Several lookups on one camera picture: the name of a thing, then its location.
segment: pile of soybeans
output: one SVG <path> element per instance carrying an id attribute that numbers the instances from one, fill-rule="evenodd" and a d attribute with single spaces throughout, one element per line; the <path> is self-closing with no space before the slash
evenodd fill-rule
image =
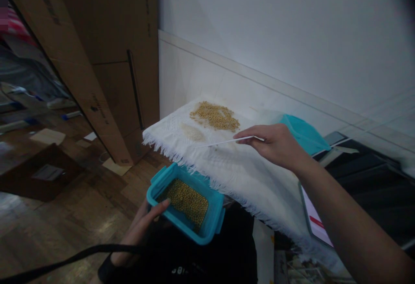
<path id="1" fill-rule="evenodd" d="M 215 130 L 229 130 L 234 133 L 239 128 L 239 121 L 232 115 L 233 111 L 226 107 L 203 101 L 196 111 L 190 113 L 190 118 L 204 127 L 209 125 Z"/>
<path id="2" fill-rule="evenodd" d="M 170 204 L 177 211 L 182 212 L 195 224 L 193 231 L 198 233 L 209 206 L 206 198 L 178 178 L 159 195 L 157 202 L 160 203 L 167 198 L 170 198 Z"/>

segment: human hand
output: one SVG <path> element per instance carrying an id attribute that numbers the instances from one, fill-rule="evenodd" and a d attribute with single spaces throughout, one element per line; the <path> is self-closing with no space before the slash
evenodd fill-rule
<path id="1" fill-rule="evenodd" d="M 306 163 L 313 161 L 307 152 L 298 144 L 285 124 L 255 125 L 240 131 L 233 138 L 256 136 L 264 139 L 249 138 L 237 141 L 239 144 L 252 146 L 271 163 L 296 172 Z"/>
<path id="2" fill-rule="evenodd" d="M 151 208 L 150 212 L 148 212 L 149 204 L 145 198 L 120 244 L 141 245 L 144 242 L 144 238 L 150 224 L 157 216 L 161 215 L 169 207 L 169 205 L 170 199 L 166 199 Z M 117 267 L 125 266 L 130 264 L 132 257 L 133 254 L 130 253 L 115 252 L 111 254 L 111 262 Z"/>

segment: floor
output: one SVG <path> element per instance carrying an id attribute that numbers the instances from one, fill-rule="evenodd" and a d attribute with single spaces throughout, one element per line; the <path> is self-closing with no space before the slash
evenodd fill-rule
<path id="1" fill-rule="evenodd" d="M 0 278 L 63 260 L 88 246 L 118 242 L 145 198 L 151 178 L 170 164 L 166 157 L 151 151 L 118 176 L 101 166 L 99 157 L 105 160 L 107 154 L 103 154 L 99 139 L 88 148 L 76 144 L 92 131 L 82 116 L 64 121 L 62 111 L 50 111 L 44 102 L 25 95 L 13 98 L 30 108 L 1 114 L 0 124 L 29 116 L 40 124 L 0 136 L 0 174 L 45 147 L 29 139 L 43 128 L 67 135 L 60 148 L 85 172 L 49 203 L 0 192 Z M 75 110 L 65 109 L 65 113 Z M 34 283 L 86 283 L 105 257 L 95 254 Z"/>

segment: teal plastic container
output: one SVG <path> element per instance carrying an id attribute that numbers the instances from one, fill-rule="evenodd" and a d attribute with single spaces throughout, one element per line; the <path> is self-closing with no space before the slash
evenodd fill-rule
<path id="1" fill-rule="evenodd" d="M 193 190 L 199 192 L 207 199 L 208 208 L 200 227 L 199 233 L 193 231 L 195 226 L 186 216 L 176 210 L 173 206 L 169 206 L 163 215 L 170 220 L 185 235 L 194 240 L 199 245 L 208 244 L 215 234 L 220 233 L 225 209 L 223 208 L 223 194 L 213 190 L 209 186 L 209 178 L 195 172 L 192 175 L 185 166 L 179 167 L 176 163 L 170 167 L 163 167 L 152 179 L 151 186 L 147 190 L 147 200 L 150 205 L 158 204 L 156 199 L 166 189 L 166 187 L 174 180 L 180 179 L 189 185 Z"/>
<path id="2" fill-rule="evenodd" d="M 313 155 L 321 150 L 330 150 L 330 145 L 324 140 L 318 131 L 300 118 L 284 114 L 280 120 L 290 129 L 291 134 L 300 146 L 309 154 Z"/>

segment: plastic container lid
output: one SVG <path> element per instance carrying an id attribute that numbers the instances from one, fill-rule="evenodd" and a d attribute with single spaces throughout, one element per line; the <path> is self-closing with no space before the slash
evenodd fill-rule
<path id="1" fill-rule="evenodd" d="M 318 131 L 300 118 L 284 114 L 280 123 L 287 125 L 291 134 L 300 146 L 309 154 L 313 155 L 321 150 L 330 150 L 330 145 L 318 133 Z"/>

